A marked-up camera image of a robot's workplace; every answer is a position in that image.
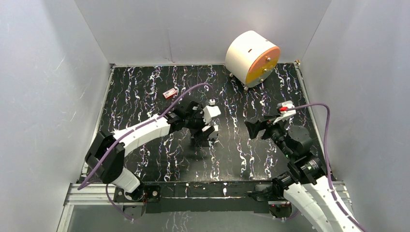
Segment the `white cardboard box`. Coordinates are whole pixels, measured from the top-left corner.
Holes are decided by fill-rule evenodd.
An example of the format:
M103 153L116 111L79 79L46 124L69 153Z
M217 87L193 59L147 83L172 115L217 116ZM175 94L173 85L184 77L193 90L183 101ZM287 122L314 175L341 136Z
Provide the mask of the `white cardboard box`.
M219 127L218 125L209 126L209 128L213 127L213 131L209 134L208 140L216 140L219 136Z

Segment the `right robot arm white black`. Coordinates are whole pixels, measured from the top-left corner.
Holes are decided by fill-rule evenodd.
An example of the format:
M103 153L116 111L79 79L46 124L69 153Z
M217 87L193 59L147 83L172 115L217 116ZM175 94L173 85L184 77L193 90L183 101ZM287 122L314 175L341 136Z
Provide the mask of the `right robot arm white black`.
M358 222L327 177L324 163L311 152L309 131L296 125L286 129L285 124L280 116L245 121L250 139L264 131L262 139L271 139L289 159L288 171L275 177L271 186L248 196L289 201L319 232L360 232Z

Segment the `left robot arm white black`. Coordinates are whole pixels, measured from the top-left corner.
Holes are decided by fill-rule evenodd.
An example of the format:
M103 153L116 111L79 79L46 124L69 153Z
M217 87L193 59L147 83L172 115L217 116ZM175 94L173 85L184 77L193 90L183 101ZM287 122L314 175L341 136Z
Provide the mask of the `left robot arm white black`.
M85 156L85 163L92 168L90 175L95 174L104 184L122 189L126 199L140 201L146 195L145 184L124 166L125 157L140 146L183 128L190 130L196 143L210 140L217 134L217 127L210 122L220 114L218 106L181 101L164 115L154 114L133 127L98 132Z

